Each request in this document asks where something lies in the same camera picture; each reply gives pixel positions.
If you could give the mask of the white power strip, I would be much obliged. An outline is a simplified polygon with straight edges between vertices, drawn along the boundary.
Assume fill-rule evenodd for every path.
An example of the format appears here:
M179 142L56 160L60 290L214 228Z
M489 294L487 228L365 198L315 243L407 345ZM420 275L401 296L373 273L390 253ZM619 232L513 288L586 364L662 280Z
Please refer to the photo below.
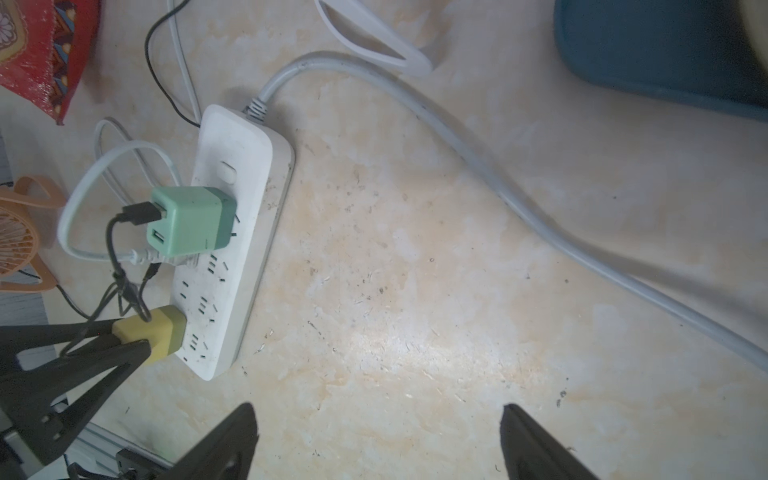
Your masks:
M176 355L210 381L235 362L295 167L289 142L245 114L206 108L192 185L236 201L229 244L174 272L171 302L187 319Z

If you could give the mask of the green usb charger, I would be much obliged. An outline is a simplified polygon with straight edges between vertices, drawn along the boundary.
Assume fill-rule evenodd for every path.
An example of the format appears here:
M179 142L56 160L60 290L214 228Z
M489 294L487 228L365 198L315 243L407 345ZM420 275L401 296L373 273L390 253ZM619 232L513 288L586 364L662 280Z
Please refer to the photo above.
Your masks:
M204 186L160 187L151 194L161 218L147 227L148 243L165 257L225 248L230 243L237 203L224 191Z

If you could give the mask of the yellow usb charger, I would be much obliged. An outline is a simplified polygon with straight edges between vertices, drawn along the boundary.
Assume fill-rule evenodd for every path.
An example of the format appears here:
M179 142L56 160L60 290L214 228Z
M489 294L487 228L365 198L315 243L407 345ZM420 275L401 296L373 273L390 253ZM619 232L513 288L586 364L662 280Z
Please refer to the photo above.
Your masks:
M187 319L174 305L152 309L151 320L144 322L138 315L117 320L112 325L112 334L122 344L147 340L151 353L145 364L151 365L176 353L185 335Z

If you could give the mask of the small orange fan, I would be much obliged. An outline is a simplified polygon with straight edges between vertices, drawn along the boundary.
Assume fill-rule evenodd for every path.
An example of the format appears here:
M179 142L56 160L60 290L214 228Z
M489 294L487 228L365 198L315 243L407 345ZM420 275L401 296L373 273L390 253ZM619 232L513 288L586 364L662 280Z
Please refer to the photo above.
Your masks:
M42 293L58 286L58 281L39 256L41 236L28 207L59 209L66 198L58 186L44 176L19 177L12 187L1 187L1 292ZM39 277L36 284L4 281L31 266Z

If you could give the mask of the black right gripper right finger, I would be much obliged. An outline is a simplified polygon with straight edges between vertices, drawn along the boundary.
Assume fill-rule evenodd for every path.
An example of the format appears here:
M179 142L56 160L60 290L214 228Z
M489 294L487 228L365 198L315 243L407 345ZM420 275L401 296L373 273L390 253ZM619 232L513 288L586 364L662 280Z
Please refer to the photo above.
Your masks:
M504 406L500 445L509 479L589 479L597 477L521 406Z

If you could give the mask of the red candy bag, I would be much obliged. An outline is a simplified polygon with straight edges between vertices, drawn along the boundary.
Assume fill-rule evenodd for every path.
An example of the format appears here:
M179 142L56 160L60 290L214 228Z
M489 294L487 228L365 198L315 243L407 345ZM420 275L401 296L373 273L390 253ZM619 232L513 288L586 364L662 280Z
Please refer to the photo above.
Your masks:
M101 3L28 0L1 3L1 86L58 125L96 40Z

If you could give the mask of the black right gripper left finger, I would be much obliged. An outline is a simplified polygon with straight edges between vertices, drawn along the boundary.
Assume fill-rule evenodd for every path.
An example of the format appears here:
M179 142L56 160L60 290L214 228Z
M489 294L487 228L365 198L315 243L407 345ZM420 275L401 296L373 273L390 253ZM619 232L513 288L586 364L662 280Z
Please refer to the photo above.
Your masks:
M245 480L258 440L254 407L243 403L159 479Z

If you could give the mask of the pale yellow painted plate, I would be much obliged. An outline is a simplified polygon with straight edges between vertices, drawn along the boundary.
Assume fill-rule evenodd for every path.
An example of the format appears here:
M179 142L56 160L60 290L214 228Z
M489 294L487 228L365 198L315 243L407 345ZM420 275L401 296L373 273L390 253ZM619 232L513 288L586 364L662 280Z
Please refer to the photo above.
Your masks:
M739 12L750 42L759 59L767 61L767 0L740 0Z

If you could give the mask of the teal plastic tray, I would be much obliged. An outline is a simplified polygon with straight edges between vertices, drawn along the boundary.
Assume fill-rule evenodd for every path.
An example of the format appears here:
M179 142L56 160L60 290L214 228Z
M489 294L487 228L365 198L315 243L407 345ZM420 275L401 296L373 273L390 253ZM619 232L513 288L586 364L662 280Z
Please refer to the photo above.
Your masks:
M767 119L767 69L737 1L557 1L553 34L591 84Z

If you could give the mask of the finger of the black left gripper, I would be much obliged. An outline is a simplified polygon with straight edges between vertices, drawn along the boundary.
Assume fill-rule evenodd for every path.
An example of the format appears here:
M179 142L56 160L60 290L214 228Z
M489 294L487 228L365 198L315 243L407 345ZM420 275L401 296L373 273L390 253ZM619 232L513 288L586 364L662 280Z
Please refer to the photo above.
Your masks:
M151 354L147 340L96 339L72 356L1 378L2 440L22 465L63 455L106 400Z
M1 359L15 360L25 350L110 334L115 322L112 319L57 325L2 326Z

